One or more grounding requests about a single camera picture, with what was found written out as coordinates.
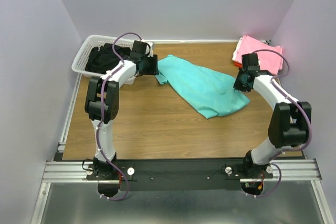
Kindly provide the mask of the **teal t shirt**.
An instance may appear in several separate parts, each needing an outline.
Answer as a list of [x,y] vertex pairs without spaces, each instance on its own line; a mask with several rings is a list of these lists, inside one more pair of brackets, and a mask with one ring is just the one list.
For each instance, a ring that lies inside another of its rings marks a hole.
[[210,119],[233,114],[250,103],[234,89],[235,78],[206,67],[195,65],[174,55],[157,64],[159,84],[170,86],[199,114]]

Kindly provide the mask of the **black t shirt in basket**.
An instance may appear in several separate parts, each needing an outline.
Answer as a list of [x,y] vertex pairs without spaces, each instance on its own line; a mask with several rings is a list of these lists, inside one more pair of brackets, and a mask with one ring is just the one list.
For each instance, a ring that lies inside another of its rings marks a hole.
[[119,57],[112,50],[112,44],[105,43],[103,46],[92,48],[85,71],[104,74],[115,68],[119,62]]

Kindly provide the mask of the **folded orange t shirt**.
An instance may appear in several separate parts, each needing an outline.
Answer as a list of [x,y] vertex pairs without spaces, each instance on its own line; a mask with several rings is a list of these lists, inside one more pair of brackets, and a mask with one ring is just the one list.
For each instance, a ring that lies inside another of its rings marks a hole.
[[234,61],[234,65],[237,66],[238,68],[242,68],[243,67],[243,65],[241,63],[235,62],[235,61]]

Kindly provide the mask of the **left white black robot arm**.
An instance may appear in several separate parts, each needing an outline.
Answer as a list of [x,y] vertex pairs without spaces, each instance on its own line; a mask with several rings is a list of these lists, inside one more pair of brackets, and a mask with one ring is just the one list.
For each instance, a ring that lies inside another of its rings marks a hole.
[[119,112],[119,90],[127,82],[132,84],[137,76],[157,75],[157,58],[150,43],[135,40],[128,56],[102,76],[89,80],[85,112],[94,128],[96,142],[93,164],[87,169],[89,175],[113,179],[120,174],[113,163],[116,160],[113,121]]

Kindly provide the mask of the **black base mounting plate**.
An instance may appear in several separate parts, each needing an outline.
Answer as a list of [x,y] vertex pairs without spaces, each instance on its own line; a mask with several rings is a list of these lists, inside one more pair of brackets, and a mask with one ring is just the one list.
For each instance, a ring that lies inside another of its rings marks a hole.
[[94,159],[84,166],[98,192],[241,190],[260,195],[264,179],[273,177],[269,164],[245,158],[119,159],[111,164]]

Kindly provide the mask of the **folded pink t shirt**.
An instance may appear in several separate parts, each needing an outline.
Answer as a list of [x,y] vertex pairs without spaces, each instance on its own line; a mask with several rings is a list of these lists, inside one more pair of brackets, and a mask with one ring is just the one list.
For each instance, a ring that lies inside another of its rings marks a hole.
[[270,52],[270,50],[282,54],[283,48],[280,46],[270,46],[247,35],[239,39],[233,53],[232,61],[242,65],[242,55],[253,53],[257,50],[260,50],[257,52],[260,69],[268,70],[273,75],[277,75],[279,70],[282,69],[283,59],[276,53]]

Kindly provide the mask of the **white plastic laundry basket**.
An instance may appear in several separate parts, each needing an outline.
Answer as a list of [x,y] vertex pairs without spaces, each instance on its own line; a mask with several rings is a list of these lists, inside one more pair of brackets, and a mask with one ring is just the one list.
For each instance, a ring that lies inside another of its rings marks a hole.
[[[150,41],[145,41],[140,38],[131,40],[125,38],[117,39],[115,37],[91,35],[82,44],[75,56],[75,59],[73,60],[71,68],[74,72],[80,73],[86,77],[97,77],[103,80],[116,81],[119,83],[119,86],[122,86],[123,84],[133,84],[136,77],[144,76],[137,73],[136,64],[130,61],[130,52],[135,40],[147,42],[151,46],[150,57],[154,55],[154,43]],[[92,48],[103,46],[105,43],[112,44],[113,52],[120,59],[118,65],[115,68],[106,71],[104,74],[85,71]]]

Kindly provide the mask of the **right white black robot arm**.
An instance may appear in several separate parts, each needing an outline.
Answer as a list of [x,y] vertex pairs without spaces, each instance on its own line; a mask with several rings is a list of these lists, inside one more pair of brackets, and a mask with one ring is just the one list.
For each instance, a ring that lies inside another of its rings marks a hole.
[[312,139],[311,105],[301,102],[285,91],[276,77],[259,65],[258,51],[242,55],[234,89],[255,90],[272,108],[267,138],[246,153],[241,172],[255,177],[283,152],[301,151]]

